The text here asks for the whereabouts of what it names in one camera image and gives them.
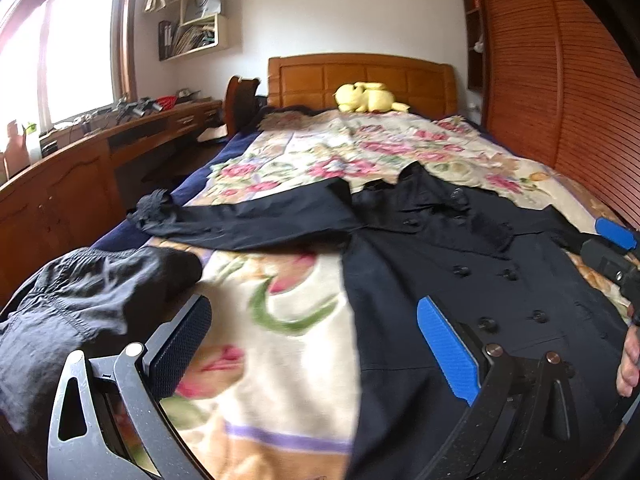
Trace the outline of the person's right hand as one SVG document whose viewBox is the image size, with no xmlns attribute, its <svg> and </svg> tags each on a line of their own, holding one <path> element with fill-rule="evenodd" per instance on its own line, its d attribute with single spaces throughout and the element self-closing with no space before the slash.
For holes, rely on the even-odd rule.
<svg viewBox="0 0 640 480">
<path fill-rule="evenodd" d="M 630 398 L 639 383 L 639 335 L 638 326 L 629 326 L 623 346 L 622 358 L 616 373 L 617 392 Z"/>
</svg>

